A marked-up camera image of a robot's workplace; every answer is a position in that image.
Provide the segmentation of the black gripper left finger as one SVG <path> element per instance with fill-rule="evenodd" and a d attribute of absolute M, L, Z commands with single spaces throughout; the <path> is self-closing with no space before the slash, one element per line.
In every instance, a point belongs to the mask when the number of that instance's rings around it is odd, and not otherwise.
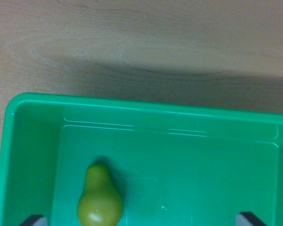
<path fill-rule="evenodd" d="M 31 215 L 19 226 L 48 226 L 48 220 L 43 215 Z"/>

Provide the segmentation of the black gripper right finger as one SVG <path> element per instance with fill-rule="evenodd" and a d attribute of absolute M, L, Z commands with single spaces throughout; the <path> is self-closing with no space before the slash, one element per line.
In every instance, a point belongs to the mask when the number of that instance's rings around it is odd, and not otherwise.
<path fill-rule="evenodd" d="M 240 212 L 235 217 L 236 226 L 267 226 L 252 212 Z"/>

